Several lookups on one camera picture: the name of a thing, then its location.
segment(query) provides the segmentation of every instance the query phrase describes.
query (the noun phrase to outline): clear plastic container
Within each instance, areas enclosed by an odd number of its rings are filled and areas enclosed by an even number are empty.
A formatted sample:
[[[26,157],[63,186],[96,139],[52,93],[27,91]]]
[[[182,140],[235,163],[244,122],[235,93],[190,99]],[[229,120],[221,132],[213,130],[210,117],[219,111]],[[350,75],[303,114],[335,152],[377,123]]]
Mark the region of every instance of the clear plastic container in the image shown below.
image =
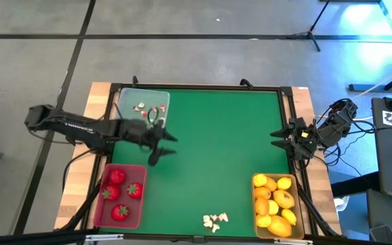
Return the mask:
[[[115,169],[125,171],[125,181],[120,185],[120,197],[115,201],[108,201],[102,198],[101,193],[110,183],[110,172]],[[131,183],[138,182],[143,185],[142,197],[140,199],[132,199],[127,194],[127,188]],[[115,227],[125,229],[135,229],[139,227],[142,217],[144,189],[146,187],[146,167],[141,165],[124,165],[110,163],[105,166],[103,171],[101,190],[98,195],[93,224],[96,227]],[[128,217],[123,221],[115,221],[111,217],[112,208],[115,205],[124,204],[129,209]]]
[[[278,181],[282,177],[287,177],[291,179],[291,187],[286,190],[286,192],[290,193],[293,198],[294,198],[294,203],[295,205],[290,208],[290,210],[294,213],[296,216],[296,225],[291,226],[291,236],[287,238],[281,238],[278,237],[277,235],[274,235],[271,233],[267,228],[262,228],[257,226],[257,213],[255,211],[255,186],[253,185],[253,176],[251,180],[252,184],[252,202],[253,202],[253,220],[254,220],[254,227],[255,227],[255,234],[257,237],[262,238],[262,239],[270,239],[270,238],[280,238],[280,239],[303,239],[305,236],[304,232],[304,222],[302,221],[302,212],[300,210],[300,202],[299,202],[299,195],[297,194],[297,185],[296,185],[296,178],[292,174],[265,174],[267,177],[272,178],[274,181]],[[279,211],[276,215],[280,215],[282,212],[282,208],[279,207]]]
[[[152,91],[138,88],[124,88],[120,92],[118,107],[122,116],[126,119],[141,119],[145,120],[148,125],[158,122],[160,118],[163,118],[163,127],[166,125],[167,111],[169,109],[170,94],[163,91]],[[144,107],[134,110],[140,103],[144,104]],[[165,106],[164,111],[160,108],[162,105]],[[155,122],[149,122],[148,117],[142,116],[142,112],[148,113],[149,109],[154,106],[158,107],[158,117]],[[156,112],[150,113],[150,118],[154,119]]]

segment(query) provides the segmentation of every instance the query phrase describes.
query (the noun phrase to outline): wooden table frame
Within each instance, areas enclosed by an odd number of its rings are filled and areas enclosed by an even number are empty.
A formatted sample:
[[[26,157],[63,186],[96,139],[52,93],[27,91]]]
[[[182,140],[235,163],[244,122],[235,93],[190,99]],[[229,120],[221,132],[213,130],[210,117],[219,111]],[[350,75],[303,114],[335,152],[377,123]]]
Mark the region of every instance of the wooden table frame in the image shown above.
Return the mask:
[[[84,116],[89,118],[100,118],[105,115],[106,118],[113,117],[115,114],[115,108],[112,107],[109,114],[104,114],[107,108],[107,104],[111,102],[117,102],[119,92],[117,92],[117,84],[111,82],[94,82],[92,83],[91,90],[87,99],[86,109]],[[284,106],[285,119],[289,119],[292,116],[303,117],[307,123],[311,123],[314,118],[314,110],[312,108],[311,97],[308,88],[305,87],[285,87],[283,88],[285,93],[282,93],[282,101],[280,104]],[[77,145],[73,152],[73,156],[77,156],[80,153],[88,150],[85,145]],[[323,159],[322,152],[315,152],[315,155]],[[95,174],[100,176],[102,174],[103,166],[107,161],[106,157],[97,157],[96,161],[100,161],[99,169],[94,172],[93,165],[95,162],[94,154],[86,154],[82,158],[74,162],[69,168],[65,190],[61,198],[59,213],[57,214],[56,222],[54,227],[60,228],[66,225],[69,219],[76,213],[80,208],[87,194],[93,189],[95,183],[91,182],[91,176]],[[316,209],[319,211],[321,216],[331,226],[331,228],[341,234],[341,228],[338,221],[338,215],[336,208],[333,203],[333,195],[331,192],[331,184],[329,182],[329,176],[327,173],[327,167],[321,163],[318,159],[311,159],[308,167],[306,168],[308,175],[308,182],[310,192],[312,196],[312,202]],[[302,181],[302,175],[296,171],[297,179],[302,185],[306,185],[307,182]],[[83,220],[82,223],[78,224],[77,228],[82,225],[83,229],[93,228],[93,212],[95,210],[96,200],[93,202],[88,219]],[[311,233],[310,219],[308,211],[301,201],[301,210],[304,220],[304,228],[306,233]]]

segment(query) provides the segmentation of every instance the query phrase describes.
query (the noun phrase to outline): strawberry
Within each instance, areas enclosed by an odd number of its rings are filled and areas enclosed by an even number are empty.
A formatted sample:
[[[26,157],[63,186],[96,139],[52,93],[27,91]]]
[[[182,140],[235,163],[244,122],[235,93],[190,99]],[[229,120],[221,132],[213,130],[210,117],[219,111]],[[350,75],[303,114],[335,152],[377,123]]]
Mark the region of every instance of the strawberry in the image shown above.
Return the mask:
[[[120,197],[119,186],[110,184],[106,186],[105,190],[102,192],[102,197],[108,201],[114,201]]]
[[[112,208],[112,219],[115,221],[123,221],[128,217],[129,209],[123,204],[118,204]]]
[[[142,197],[143,186],[140,183],[134,182],[128,186],[128,196],[132,199],[139,199]]]
[[[110,183],[112,184],[122,184],[125,180],[125,171],[121,169],[113,170],[110,175]]]

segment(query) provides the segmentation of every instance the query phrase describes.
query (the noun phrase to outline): yellow fruit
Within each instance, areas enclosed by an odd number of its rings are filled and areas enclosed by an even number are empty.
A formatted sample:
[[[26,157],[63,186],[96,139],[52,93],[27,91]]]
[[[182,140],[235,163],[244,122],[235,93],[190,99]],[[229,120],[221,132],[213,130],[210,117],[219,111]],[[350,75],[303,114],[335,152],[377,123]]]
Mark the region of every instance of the yellow fruit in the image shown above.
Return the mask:
[[[269,203],[266,199],[260,197],[255,201],[255,212],[263,216],[269,214]]]
[[[284,190],[277,190],[273,192],[273,200],[281,207],[285,209],[289,209],[294,207],[294,198],[293,196],[284,191]]]
[[[272,218],[269,215],[257,215],[257,226],[258,227],[268,227],[272,223]]]
[[[253,184],[256,187],[261,187],[266,183],[267,183],[267,177],[265,177],[265,174],[256,174],[255,176],[253,176]]]
[[[287,177],[280,178],[277,184],[278,184],[278,189],[287,190],[291,186],[291,179]]]
[[[274,179],[267,177],[267,184],[265,184],[265,187],[267,187],[271,192],[274,192],[278,185]]]
[[[278,211],[279,211],[278,204],[273,200],[269,200],[269,214],[275,215],[278,213]]]
[[[290,222],[290,224],[296,225],[297,218],[296,218],[296,215],[294,215],[293,211],[291,211],[291,210],[282,210],[280,215],[282,217],[284,217],[288,222]]]
[[[262,197],[264,199],[269,199],[272,193],[267,187],[257,187],[255,188],[255,198]]]
[[[267,227],[267,229],[274,235],[282,238],[291,236],[292,230],[290,223],[286,221],[285,218],[278,215],[272,216],[272,222],[270,223],[270,226]]]

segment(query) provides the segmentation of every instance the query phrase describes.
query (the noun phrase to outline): tripod stand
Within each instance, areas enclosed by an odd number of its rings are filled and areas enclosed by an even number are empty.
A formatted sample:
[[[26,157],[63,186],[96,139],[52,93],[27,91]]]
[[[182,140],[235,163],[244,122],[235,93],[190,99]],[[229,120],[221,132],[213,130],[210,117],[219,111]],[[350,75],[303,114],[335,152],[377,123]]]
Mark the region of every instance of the tripod stand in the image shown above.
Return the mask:
[[[314,34],[312,34],[312,31],[314,30],[315,26],[317,25],[317,22],[319,21],[321,15],[325,11],[327,5],[329,4],[330,0],[326,0],[325,6],[323,6],[323,9],[320,11],[320,14],[318,14],[317,19],[314,21],[314,24],[312,24],[311,28],[308,31],[304,31],[301,33],[296,33],[292,34],[291,36],[288,36],[287,39],[303,39],[300,37],[305,37],[306,39],[311,39],[314,45],[316,46],[316,49],[318,52],[321,51],[319,44],[316,41],[316,38],[314,37]]]

